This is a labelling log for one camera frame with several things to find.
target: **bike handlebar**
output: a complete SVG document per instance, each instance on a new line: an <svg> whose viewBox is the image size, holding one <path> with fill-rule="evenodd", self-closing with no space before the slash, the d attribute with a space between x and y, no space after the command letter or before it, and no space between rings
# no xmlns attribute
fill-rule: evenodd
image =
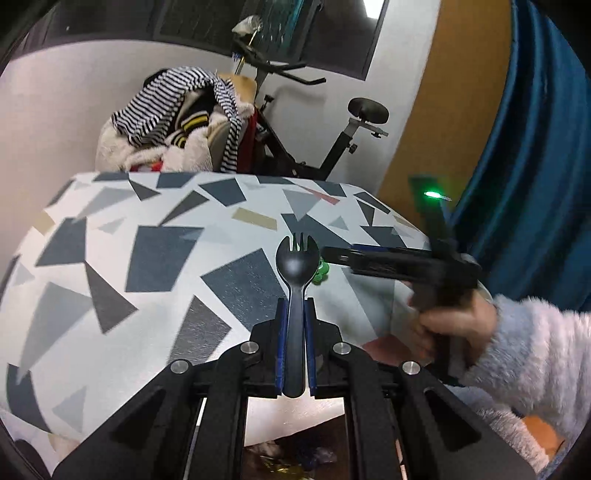
<svg viewBox="0 0 591 480"><path fill-rule="evenodd" d="M294 82L301 83L302 85L319 85L321 83L326 83L326 78L324 77L314 80L306 80L290 73L286 73L289 70L297 70L306 67L307 64L305 62L301 61L298 63L287 63L285 65L273 65L254 48L246 45L240 39L235 38L234 45L237 47L237 50L239 50L239 53L244 56L246 63L256 69L263 70L269 74L277 74L281 77L293 80Z"/></svg>

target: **window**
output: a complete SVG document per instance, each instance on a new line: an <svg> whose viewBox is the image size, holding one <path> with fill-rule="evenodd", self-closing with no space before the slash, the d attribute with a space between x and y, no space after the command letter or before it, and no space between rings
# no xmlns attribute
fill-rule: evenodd
<svg viewBox="0 0 591 480"><path fill-rule="evenodd" d="M262 18L255 47L270 60L364 79L388 0L62 0L21 52L80 40L156 40L230 55L232 27Z"/></svg>

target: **green toy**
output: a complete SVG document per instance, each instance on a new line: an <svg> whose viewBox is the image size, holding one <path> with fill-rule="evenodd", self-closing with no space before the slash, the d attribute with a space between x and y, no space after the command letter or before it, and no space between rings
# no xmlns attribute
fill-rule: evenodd
<svg viewBox="0 0 591 480"><path fill-rule="evenodd" d="M320 285L320 283L326 278L330 270L330 266L326 263L322 257L320 257L320 263L318 264L318 270L316 270L316 275L312 279L312 283L314 285Z"/></svg>

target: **table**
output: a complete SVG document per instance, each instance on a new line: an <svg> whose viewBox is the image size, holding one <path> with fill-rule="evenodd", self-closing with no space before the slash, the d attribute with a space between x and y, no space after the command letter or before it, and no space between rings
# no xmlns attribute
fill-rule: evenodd
<svg viewBox="0 0 591 480"><path fill-rule="evenodd" d="M83 173L35 220L0 286L0 408L82 440L170 361L216 359L272 318L290 232L320 247L426 248L347 184L218 173ZM355 345L404 321L408 288L337 265L311 285L319 319ZM249 403L246 442L341 414L340 400Z"/></svg>

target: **black and white striped fabric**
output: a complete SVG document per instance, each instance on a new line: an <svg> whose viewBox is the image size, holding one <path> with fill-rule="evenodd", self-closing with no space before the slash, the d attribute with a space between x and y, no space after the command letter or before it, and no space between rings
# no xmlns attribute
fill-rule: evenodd
<svg viewBox="0 0 591 480"><path fill-rule="evenodd" d="M222 80L196 67L170 69L144 87L127 107L113 113L111 120L134 147L164 145L185 93L208 85L213 86L216 100L230 122L220 170L235 172L242 120L236 110L236 93L231 80Z"/></svg>

